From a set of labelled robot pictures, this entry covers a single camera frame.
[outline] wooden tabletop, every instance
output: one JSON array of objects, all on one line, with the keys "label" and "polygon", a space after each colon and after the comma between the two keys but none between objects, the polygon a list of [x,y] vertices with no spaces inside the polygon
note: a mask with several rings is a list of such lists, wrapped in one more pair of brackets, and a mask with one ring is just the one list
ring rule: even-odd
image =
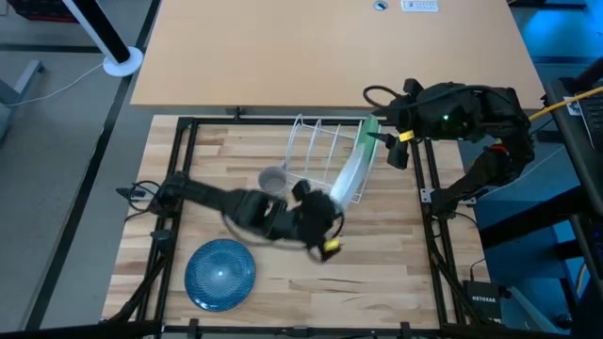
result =
[{"label": "wooden tabletop", "polygon": [[367,107],[365,87],[413,77],[512,87],[542,106],[506,0],[439,0],[437,13],[387,2],[162,2],[132,104]]},{"label": "wooden tabletop", "polygon": [[[155,117],[140,180],[160,183],[165,178],[177,119]],[[204,124],[199,128],[190,175],[225,189],[257,188],[258,172],[278,164],[285,156],[289,130],[289,126]],[[353,136],[354,130],[342,127],[348,135]],[[184,153],[187,136],[183,140],[180,154]],[[296,172],[303,168],[309,140],[310,134],[305,131],[296,138],[292,164]],[[326,134],[318,137],[311,175],[322,173],[331,140]],[[351,141],[339,140],[332,161],[333,176],[351,150]],[[457,144],[436,142],[434,148],[442,185],[448,186],[463,175]],[[255,285],[243,303],[223,313],[201,310],[188,299],[184,272],[188,259],[202,244],[231,235],[217,212],[185,202],[166,323],[186,325],[196,317],[206,326],[394,329],[400,321],[408,321],[413,328],[438,328],[413,161],[409,161],[409,169],[397,170],[385,163],[385,157],[386,149],[380,145],[363,198],[351,204],[347,212],[340,253],[327,264],[317,265],[304,252],[249,247],[256,262]],[[470,209],[461,207],[459,211],[473,216]],[[142,280],[151,245],[149,233],[154,226],[152,215],[125,224],[103,317],[114,315]],[[470,265],[483,258],[478,230],[466,218],[451,220],[449,228],[459,278],[467,279]],[[484,263],[476,265],[475,274],[477,280],[488,280]],[[155,293],[156,289],[148,315],[154,313]],[[447,286],[445,299],[448,318],[453,321]]]}]

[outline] green plate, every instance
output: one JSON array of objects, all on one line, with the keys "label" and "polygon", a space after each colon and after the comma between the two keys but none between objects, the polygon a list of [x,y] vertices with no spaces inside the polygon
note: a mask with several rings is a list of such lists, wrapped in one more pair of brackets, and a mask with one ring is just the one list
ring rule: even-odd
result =
[{"label": "green plate", "polygon": [[367,134],[368,132],[379,132],[379,121],[372,114],[369,115],[365,122],[362,124],[362,127],[360,128],[360,136],[356,141],[356,147],[358,147],[358,145],[365,145],[365,151],[362,155],[362,161],[366,162],[367,166],[370,163],[370,158],[373,156],[373,151],[375,150],[375,142],[377,142],[376,138],[370,137]]}]

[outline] small cup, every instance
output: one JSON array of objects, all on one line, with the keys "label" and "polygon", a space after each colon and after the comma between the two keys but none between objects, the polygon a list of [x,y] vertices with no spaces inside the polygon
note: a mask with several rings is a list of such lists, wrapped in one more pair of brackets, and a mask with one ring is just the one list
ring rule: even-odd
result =
[{"label": "small cup", "polygon": [[257,176],[257,183],[266,193],[276,196],[283,195],[286,190],[286,171],[278,166],[262,169]]}]

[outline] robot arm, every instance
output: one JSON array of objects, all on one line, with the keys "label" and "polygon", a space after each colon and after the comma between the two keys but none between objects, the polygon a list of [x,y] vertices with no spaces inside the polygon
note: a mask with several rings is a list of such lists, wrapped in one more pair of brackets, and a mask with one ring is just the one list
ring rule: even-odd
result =
[{"label": "robot arm", "polygon": [[[380,89],[394,95],[389,105],[375,103],[368,93]],[[371,134],[384,141],[387,162],[404,170],[408,162],[408,141],[415,139],[468,140],[485,136],[501,142],[484,149],[468,173],[448,188],[432,192],[432,213],[452,218],[459,201],[479,197],[485,186],[504,186],[515,180],[534,159],[529,134],[530,121],[513,89],[442,83],[424,89],[415,79],[404,83],[405,95],[373,86],[365,99],[377,106],[372,114],[386,117],[396,126],[399,137]]]},{"label": "robot arm", "polygon": [[149,203],[149,212],[170,217],[182,199],[196,202],[228,217],[240,229],[267,240],[294,240],[308,250],[318,249],[320,260],[327,261],[340,251],[338,243],[327,239],[337,219],[343,214],[327,194],[310,191],[306,181],[293,187],[293,196],[299,205],[287,210],[287,202],[254,189],[223,190],[191,180],[182,172],[168,177]]}]

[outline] blue plate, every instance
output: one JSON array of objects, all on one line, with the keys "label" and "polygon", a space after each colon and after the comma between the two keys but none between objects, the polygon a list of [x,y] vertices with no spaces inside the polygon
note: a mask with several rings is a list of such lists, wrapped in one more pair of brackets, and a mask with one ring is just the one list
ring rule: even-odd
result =
[{"label": "blue plate", "polygon": [[185,272],[185,288],[190,300],[200,308],[230,310],[252,291],[255,262],[241,243],[216,239],[201,246],[190,257]]}]

